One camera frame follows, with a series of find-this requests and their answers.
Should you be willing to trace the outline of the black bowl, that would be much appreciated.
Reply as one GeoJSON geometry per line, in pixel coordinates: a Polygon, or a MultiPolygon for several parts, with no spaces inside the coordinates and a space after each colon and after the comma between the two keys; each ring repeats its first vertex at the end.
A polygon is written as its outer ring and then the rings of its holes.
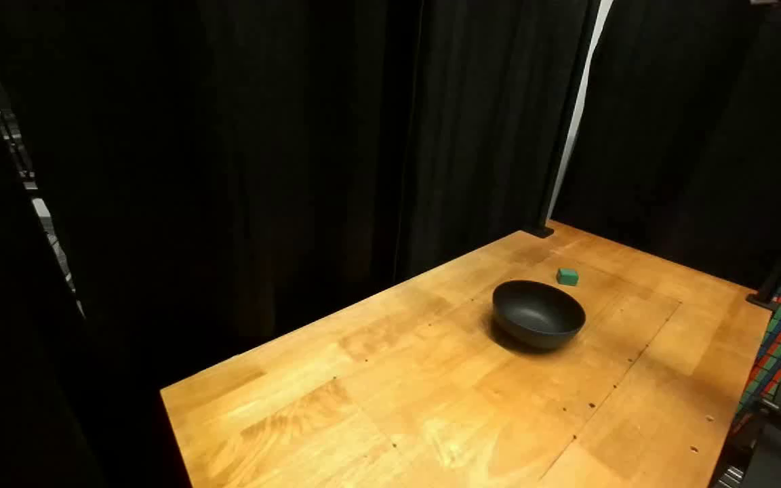
{"type": "Polygon", "coordinates": [[[501,282],[490,300],[497,329],[528,349],[559,349],[586,325],[586,309],[545,282],[501,282]]]}

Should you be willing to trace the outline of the small green block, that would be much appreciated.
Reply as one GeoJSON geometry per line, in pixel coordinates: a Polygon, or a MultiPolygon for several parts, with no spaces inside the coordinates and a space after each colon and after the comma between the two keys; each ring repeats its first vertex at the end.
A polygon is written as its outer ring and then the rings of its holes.
{"type": "Polygon", "coordinates": [[[555,280],[560,286],[578,286],[579,282],[579,275],[574,269],[559,269],[555,280]]]}

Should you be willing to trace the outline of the black curtain backdrop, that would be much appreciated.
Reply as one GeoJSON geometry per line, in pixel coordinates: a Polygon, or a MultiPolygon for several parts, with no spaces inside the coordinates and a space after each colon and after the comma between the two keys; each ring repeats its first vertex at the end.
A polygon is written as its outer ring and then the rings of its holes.
{"type": "MultiPolygon", "coordinates": [[[[545,225],[586,0],[0,0],[0,488],[181,488],[167,382],[545,225]]],[[[781,0],[616,0],[550,221],[781,261],[781,0]]]]}

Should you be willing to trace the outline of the white vertical pole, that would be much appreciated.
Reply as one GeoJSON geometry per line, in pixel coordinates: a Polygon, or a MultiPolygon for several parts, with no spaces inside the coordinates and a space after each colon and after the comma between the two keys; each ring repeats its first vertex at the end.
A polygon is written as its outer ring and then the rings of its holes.
{"type": "Polygon", "coordinates": [[[605,33],[611,8],[616,0],[586,0],[586,23],[574,52],[573,80],[567,90],[567,103],[560,115],[560,135],[555,146],[555,166],[550,172],[550,188],[545,196],[543,221],[550,221],[570,172],[570,160],[578,143],[578,130],[583,124],[586,100],[588,100],[588,82],[590,82],[590,63],[605,33]]]}

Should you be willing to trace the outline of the dark equipment with orange part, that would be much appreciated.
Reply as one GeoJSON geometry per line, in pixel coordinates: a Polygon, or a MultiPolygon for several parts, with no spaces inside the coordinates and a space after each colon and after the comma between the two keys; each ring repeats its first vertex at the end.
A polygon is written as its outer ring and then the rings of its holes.
{"type": "Polygon", "coordinates": [[[707,488],[781,488],[781,386],[738,414],[707,488]]]}

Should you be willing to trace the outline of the black metal frame post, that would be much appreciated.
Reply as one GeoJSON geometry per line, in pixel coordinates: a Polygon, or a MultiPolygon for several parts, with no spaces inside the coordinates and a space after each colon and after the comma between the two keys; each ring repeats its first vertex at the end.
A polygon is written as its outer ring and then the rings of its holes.
{"type": "Polygon", "coordinates": [[[18,117],[14,112],[14,103],[10,103],[2,82],[0,82],[0,138],[2,138],[4,153],[7,153],[7,158],[10,158],[14,168],[15,168],[15,180],[18,180],[21,189],[23,189],[23,196],[30,197],[32,212],[34,212],[41,229],[44,229],[45,244],[53,252],[56,269],[60,269],[74,300],[79,305],[79,290],[76,290],[76,282],[74,282],[67,252],[60,244],[53,215],[52,215],[52,210],[48,210],[48,204],[45,204],[45,197],[41,193],[34,164],[30,158],[18,117]]]}

